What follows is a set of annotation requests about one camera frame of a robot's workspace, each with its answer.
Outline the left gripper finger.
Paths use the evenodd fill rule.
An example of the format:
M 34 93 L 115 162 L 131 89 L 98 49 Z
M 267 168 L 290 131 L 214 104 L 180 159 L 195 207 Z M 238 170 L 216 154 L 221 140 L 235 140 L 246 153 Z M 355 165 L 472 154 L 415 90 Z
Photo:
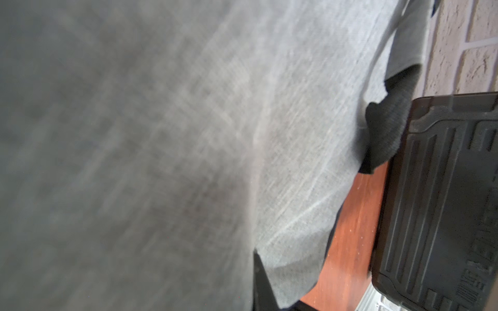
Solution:
M 253 311 L 279 311 L 272 286 L 257 251 L 254 251 Z

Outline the grey laptop bag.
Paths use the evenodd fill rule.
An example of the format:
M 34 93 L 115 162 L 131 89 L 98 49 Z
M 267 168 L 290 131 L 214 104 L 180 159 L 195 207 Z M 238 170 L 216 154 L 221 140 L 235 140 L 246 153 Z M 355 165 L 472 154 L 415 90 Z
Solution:
M 438 5 L 2 1 L 1 309 L 293 306 Z

